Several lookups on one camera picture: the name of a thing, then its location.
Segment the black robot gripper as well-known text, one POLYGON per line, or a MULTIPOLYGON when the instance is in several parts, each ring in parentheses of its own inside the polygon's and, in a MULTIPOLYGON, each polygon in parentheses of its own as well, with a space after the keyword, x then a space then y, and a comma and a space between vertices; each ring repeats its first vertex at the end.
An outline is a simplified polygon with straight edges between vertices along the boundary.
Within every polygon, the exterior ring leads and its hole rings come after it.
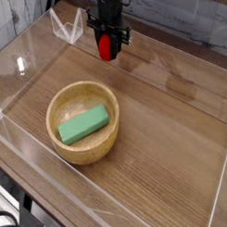
POLYGON ((122 11, 130 3, 122 0, 96 0, 94 6, 86 9, 86 23, 94 30, 98 51, 104 50, 103 35, 111 37, 110 58, 113 60, 121 50, 121 44, 130 43, 131 28, 125 22, 122 11))

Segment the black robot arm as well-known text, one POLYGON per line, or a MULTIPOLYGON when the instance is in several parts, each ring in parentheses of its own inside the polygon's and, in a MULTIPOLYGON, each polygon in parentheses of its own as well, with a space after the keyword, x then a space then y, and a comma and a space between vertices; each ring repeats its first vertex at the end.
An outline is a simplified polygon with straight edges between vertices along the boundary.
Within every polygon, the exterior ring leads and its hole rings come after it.
POLYGON ((94 30, 98 54, 104 61, 116 59, 121 46, 130 44, 131 28, 122 15, 130 1, 96 0, 96 5, 86 10, 86 23, 94 30))

